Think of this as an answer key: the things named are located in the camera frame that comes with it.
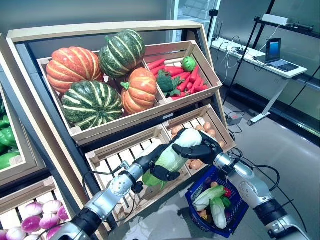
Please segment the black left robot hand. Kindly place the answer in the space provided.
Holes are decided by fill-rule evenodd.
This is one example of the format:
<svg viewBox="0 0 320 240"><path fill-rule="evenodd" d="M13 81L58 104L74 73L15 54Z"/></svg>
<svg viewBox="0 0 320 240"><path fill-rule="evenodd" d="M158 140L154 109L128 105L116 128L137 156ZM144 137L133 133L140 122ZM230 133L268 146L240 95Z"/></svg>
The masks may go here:
<svg viewBox="0 0 320 240"><path fill-rule="evenodd" d="M169 148L169 144L161 144L157 146L151 153L137 158L133 163L142 167L143 173L150 170L151 175L157 179L165 182L171 182L176 180L179 176L179 172L169 171L167 168L156 165L156 161L160 158L161 154Z"/></svg>

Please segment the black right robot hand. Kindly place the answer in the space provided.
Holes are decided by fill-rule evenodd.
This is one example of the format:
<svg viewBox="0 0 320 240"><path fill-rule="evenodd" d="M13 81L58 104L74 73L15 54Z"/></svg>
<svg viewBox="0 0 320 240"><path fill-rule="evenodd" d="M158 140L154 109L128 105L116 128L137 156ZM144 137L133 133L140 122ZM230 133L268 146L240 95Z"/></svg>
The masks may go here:
<svg viewBox="0 0 320 240"><path fill-rule="evenodd" d="M172 149L181 157L189 160L201 160L204 164L215 165L218 158L223 154L223 150L218 142L210 135L197 131L202 141L200 145L184 147L180 143L174 143Z"/></svg>

